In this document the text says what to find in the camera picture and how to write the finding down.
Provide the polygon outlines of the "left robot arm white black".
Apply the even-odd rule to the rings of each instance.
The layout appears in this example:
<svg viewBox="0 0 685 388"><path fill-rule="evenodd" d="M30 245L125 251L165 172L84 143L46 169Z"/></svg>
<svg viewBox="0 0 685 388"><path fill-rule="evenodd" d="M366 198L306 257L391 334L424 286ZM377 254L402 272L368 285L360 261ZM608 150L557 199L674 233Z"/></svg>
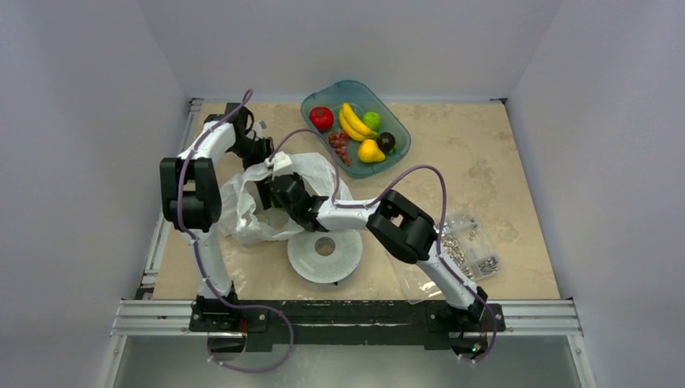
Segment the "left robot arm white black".
<svg viewBox="0 0 685 388"><path fill-rule="evenodd" d="M254 114L244 103L228 103L223 114L208 116L200 135L178 156L159 165L163 217L190 247L200 274L191 324L234 329L242 319L237 293L221 254L218 221L222 202L216 166L225 154L243 168L264 162L273 141L254 131Z"/></svg>

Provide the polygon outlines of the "red fake tomato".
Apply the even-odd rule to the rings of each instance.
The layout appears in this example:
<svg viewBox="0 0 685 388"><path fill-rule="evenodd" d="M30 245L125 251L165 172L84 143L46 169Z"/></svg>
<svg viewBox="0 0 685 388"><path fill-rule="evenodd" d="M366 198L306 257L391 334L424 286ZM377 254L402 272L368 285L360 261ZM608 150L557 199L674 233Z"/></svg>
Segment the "red fake tomato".
<svg viewBox="0 0 685 388"><path fill-rule="evenodd" d="M319 132L326 132L334 126L334 114L327 107L315 107L309 113L309 120Z"/></svg>

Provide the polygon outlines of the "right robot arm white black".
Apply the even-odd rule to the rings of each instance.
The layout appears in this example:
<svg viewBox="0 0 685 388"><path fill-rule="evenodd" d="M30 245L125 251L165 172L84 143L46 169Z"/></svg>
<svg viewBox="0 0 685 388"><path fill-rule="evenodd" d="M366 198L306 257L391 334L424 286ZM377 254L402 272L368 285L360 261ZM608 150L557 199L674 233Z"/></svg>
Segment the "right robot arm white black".
<svg viewBox="0 0 685 388"><path fill-rule="evenodd" d="M365 230L392 257L418 266L442 292L460 327L472 329L484 320L487 294L448 256L442 228L401 193L390 189L376 199L335 203L331 196L309 193L297 173L270 178L267 188L275 204L304 230Z"/></svg>

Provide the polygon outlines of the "red fake grape bunch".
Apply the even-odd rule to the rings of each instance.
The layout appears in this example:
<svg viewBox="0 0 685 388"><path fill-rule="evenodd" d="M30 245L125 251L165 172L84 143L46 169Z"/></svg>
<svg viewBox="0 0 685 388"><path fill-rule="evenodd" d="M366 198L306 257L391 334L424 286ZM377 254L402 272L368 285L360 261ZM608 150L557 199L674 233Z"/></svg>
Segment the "red fake grape bunch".
<svg viewBox="0 0 685 388"><path fill-rule="evenodd" d="M332 132L328 136L329 146L338 155L345 166L351 165L351 157L347 154L347 141L349 136L344 132Z"/></svg>

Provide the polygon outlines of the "white plastic bag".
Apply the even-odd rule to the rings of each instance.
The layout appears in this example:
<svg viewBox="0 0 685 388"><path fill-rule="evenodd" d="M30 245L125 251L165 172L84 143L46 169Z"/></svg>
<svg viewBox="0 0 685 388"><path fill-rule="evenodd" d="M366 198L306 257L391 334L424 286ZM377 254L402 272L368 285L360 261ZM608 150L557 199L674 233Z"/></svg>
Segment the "white plastic bag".
<svg viewBox="0 0 685 388"><path fill-rule="evenodd" d="M305 186L318 195L329 196L334 191L334 165L319 153L291 154L296 173ZM222 210L218 228L242 244L284 241L304 231L302 226L281 209L265 210L258 197L256 183L270 178L265 163L253 165L232 177L221 189Z"/></svg>

